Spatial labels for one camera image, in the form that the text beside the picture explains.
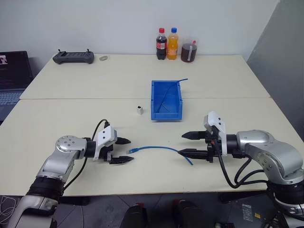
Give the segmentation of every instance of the orange soda bottle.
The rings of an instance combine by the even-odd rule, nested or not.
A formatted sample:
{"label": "orange soda bottle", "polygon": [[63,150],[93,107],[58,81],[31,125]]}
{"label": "orange soda bottle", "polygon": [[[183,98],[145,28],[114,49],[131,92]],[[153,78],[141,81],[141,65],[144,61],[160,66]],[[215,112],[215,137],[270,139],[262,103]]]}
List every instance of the orange soda bottle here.
{"label": "orange soda bottle", "polygon": [[177,29],[171,28],[171,34],[168,37],[169,43],[167,45],[167,58],[175,60],[177,57],[177,50],[179,48],[179,36],[176,34]]}

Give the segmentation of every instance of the plastic container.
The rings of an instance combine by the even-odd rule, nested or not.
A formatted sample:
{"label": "plastic container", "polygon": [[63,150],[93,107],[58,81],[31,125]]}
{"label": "plastic container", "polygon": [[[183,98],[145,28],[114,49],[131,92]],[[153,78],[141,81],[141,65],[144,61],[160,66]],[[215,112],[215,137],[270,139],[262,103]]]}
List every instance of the plastic container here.
{"label": "plastic container", "polygon": [[182,98],[179,81],[152,81],[151,120],[181,120]]}
{"label": "plastic container", "polygon": [[165,29],[159,29],[159,35],[156,38],[156,55],[158,59],[165,59],[167,54],[167,38],[165,37]]}
{"label": "plastic container", "polygon": [[191,63],[195,59],[196,51],[198,49],[197,41],[188,41],[181,47],[180,58],[186,63]]}
{"label": "plastic container", "polygon": [[177,35],[177,29],[171,28],[171,34],[168,37],[169,43],[167,46],[167,58],[170,60],[175,60],[177,57],[177,50],[179,48],[179,36]]}

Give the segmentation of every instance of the bottle label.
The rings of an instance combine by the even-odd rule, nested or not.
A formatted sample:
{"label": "bottle label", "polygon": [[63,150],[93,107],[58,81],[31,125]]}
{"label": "bottle label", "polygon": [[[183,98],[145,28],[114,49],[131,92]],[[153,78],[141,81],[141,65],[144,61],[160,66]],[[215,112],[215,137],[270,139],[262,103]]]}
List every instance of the bottle label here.
{"label": "bottle label", "polygon": [[157,49],[166,49],[167,48],[167,42],[166,43],[156,42],[156,48]]}
{"label": "bottle label", "polygon": [[177,55],[177,49],[168,49],[167,54],[171,56]]}

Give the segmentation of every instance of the laptop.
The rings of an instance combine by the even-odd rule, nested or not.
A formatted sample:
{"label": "laptop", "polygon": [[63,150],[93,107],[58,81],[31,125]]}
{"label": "laptop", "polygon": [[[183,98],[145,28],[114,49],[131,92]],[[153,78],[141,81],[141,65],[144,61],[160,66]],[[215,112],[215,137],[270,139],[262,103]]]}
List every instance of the laptop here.
{"label": "laptop", "polygon": [[26,51],[0,52],[0,123],[33,80]]}

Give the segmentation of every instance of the blue wire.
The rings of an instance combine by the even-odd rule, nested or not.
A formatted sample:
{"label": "blue wire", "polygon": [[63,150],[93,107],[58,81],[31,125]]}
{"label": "blue wire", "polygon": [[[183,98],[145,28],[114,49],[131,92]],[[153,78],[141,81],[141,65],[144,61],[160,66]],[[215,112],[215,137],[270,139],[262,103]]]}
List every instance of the blue wire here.
{"label": "blue wire", "polygon": [[[168,149],[168,150],[178,152],[178,150],[170,148],[170,147],[166,147],[166,146],[144,146],[144,147],[140,147],[140,148],[133,148],[133,149],[129,150],[129,153],[135,153],[139,150],[150,149],[150,148]],[[184,157],[184,158],[190,163],[190,165],[193,165],[193,163],[189,160],[189,158],[187,158],[187,157]]]}
{"label": "blue wire", "polygon": [[176,81],[174,84],[172,84],[172,85],[167,89],[167,91],[165,92],[165,95],[162,97],[161,104],[160,104],[160,106],[158,107],[158,109],[157,109],[157,111],[156,111],[157,113],[160,112],[161,105],[162,105],[163,101],[164,101],[165,98],[166,98],[167,92],[168,92],[175,84],[177,84],[177,83],[179,83],[179,82],[181,82],[181,81],[185,81],[185,80],[188,80],[188,79],[185,78],[185,79]]}

